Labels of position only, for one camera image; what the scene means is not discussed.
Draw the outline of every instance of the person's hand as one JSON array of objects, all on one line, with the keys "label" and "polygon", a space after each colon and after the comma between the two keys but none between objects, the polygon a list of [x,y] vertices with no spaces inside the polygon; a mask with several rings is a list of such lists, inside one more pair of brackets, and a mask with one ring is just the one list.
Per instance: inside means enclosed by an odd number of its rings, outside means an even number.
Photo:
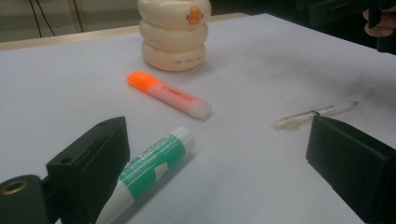
[{"label": "person's hand", "polygon": [[[364,27],[366,33],[370,36],[375,36],[375,37],[392,35],[393,32],[395,32],[395,28],[396,28],[396,15],[392,14],[392,12],[396,12],[396,6],[382,10],[381,22],[377,26],[371,29],[369,28],[369,24],[367,23],[366,26]],[[363,11],[363,17],[366,20],[369,20],[368,9]]]}]

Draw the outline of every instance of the highlighter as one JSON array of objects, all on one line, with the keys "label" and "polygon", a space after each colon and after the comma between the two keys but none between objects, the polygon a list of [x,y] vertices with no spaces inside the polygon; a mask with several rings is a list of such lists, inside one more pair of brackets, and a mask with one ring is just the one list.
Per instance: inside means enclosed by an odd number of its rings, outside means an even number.
[{"label": "highlighter", "polygon": [[96,224],[114,221],[134,201],[146,193],[165,173],[174,168],[195,145],[194,136],[178,127],[131,160],[123,169],[110,199],[102,209]]},{"label": "highlighter", "polygon": [[131,86],[196,119],[207,119],[211,113],[212,107],[206,100],[161,82],[147,73],[133,72],[127,77],[127,81]]}]

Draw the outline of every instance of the pen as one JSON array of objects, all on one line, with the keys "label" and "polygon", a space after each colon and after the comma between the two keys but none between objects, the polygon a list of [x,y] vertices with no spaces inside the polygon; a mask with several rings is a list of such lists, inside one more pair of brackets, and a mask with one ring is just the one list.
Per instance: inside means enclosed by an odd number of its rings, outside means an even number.
[{"label": "pen", "polygon": [[123,169],[110,199],[102,209],[96,223],[108,224],[161,179],[161,177],[188,153],[195,145],[189,130],[178,127],[131,160]]},{"label": "pen", "polygon": [[288,116],[283,119],[280,119],[274,125],[274,128],[276,130],[294,131],[298,127],[300,127],[300,125],[302,125],[303,123],[306,123],[307,121],[311,120],[314,116],[329,117],[331,115],[336,115],[336,114],[340,114],[340,113],[346,112],[348,110],[351,110],[351,109],[355,108],[356,105],[358,105],[358,102],[349,101],[349,102],[342,103],[340,105],[330,105],[323,109],[311,110],[311,111],[307,111],[302,114]]},{"label": "pen", "polygon": [[196,119],[207,119],[210,115],[212,107],[207,101],[161,82],[147,73],[136,71],[127,77],[127,81],[131,86]]}]

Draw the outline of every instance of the cable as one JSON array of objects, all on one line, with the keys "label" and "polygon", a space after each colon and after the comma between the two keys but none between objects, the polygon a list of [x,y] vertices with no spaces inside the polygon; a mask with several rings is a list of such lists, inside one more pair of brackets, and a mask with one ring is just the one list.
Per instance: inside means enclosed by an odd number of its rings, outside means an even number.
[{"label": "cable", "polygon": [[40,24],[38,23],[37,15],[35,14],[35,8],[33,7],[32,0],[29,0],[29,2],[30,2],[30,6],[32,7],[33,14],[35,15],[35,24],[37,25],[38,33],[40,34],[40,38],[41,38],[43,37],[43,35],[41,34]]},{"label": "cable", "polygon": [[41,14],[43,15],[44,21],[46,21],[46,24],[48,25],[48,27],[49,27],[50,31],[52,32],[52,34],[53,34],[54,36],[56,36],[56,34],[53,32],[52,28],[50,27],[49,22],[47,21],[46,15],[45,15],[44,12],[43,12],[43,8],[41,8],[41,5],[40,5],[40,3],[38,2],[38,0],[35,0],[35,1],[37,2],[38,7],[40,8],[40,11],[41,11]]}]

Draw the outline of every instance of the black device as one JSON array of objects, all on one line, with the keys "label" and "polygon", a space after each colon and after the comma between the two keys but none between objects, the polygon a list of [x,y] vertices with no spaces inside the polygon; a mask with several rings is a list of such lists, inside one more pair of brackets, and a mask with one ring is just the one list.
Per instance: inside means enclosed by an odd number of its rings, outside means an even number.
[{"label": "black device", "polygon": [[130,159],[124,117],[105,120],[47,163],[0,184],[0,223],[95,223]]},{"label": "black device", "polygon": [[306,158],[365,223],[396,223],[394,148],[342,121],[315,116]]},{"label": "black device", "polygon": [[[296,5],[298,9],[309,8],[309,20],[313,26],[337,21],[369,9],[369,27],[373,28],[381,21],[381,9],[396,5],[396,0],[296,0]],[[376,49],[396,55],[396,32],[391,36],[379,37]]]}]

